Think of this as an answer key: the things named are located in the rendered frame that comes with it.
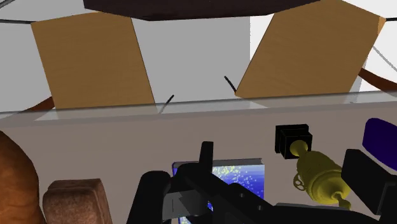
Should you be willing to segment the brown wooden chair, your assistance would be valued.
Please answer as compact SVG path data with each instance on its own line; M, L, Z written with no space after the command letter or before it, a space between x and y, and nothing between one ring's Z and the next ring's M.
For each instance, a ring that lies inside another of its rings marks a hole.
M387 19L343 0L277 12L235 92L241 98L349 92L357 77L383 91L397 83L363 69Z
M131 18L95 12L31 29L56 109L155 105Z

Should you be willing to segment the blue speckled book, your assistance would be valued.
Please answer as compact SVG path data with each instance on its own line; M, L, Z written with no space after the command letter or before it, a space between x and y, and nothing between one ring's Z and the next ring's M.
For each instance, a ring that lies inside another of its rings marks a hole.
M260 158L214 160L212 173L227 184L238 183L264 198L265 165Z

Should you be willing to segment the dark blue rounded object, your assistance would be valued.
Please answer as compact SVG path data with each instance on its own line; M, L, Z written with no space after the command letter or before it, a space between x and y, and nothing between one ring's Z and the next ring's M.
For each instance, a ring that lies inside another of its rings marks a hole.
M379 118L365 123L363 147L377 160L397 171L397 126Z

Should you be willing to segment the reddish brown rounded object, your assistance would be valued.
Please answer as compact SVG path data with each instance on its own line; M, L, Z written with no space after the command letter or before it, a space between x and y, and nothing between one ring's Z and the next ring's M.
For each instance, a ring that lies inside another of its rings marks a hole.
M0 224L45 224L30 158L0 131Z

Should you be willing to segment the gold trophy with black base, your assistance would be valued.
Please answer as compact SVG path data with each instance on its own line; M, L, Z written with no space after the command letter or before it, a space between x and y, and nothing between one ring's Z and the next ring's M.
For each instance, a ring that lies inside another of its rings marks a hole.
M342 168L330 157L312 150L313 135L307 124L277 125L275 127L275 152L286 160L296 159L293 186L305 191L322 205L338 204L350 210L346 200L351 188L342 179Z

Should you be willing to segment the brown bread loaf block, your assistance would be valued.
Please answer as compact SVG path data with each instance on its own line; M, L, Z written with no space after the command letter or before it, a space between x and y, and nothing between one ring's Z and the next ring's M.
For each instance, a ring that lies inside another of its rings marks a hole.
M47 224L113 224L102 181L56 180L43 195Z

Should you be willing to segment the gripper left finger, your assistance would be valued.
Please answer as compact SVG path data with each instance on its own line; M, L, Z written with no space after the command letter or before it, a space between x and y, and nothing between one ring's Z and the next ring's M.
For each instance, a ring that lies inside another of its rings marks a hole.
M144 173L126 224L170 224L185 216L191 224L265 224L275 208L237 183L212 174L214 143L204 141L197 163L186 163L171 177L165 171Z

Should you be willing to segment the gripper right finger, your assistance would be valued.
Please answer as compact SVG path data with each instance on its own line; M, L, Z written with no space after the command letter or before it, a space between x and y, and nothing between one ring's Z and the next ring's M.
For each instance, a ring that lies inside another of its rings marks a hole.
M357 149L345 152L342 179L381 224L397 224L397 176Z

